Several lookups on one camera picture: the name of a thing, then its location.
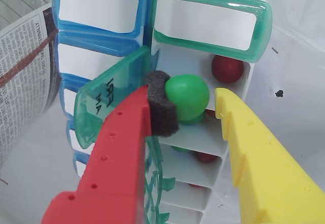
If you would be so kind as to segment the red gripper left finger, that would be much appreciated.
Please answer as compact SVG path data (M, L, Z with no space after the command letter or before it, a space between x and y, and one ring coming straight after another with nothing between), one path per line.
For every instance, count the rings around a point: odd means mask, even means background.
M76 191L58 194L42 223L166 223L169 213L149 193L145 149L161 164L158 137L178 129L176 107L165 91L169 75L151 72L146 85L104 120Z

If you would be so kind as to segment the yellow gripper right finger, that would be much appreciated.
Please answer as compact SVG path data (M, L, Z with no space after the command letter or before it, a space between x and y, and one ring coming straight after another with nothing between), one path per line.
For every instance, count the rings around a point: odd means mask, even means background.
M324 191L231 90L215 90L241 223L324 223Z

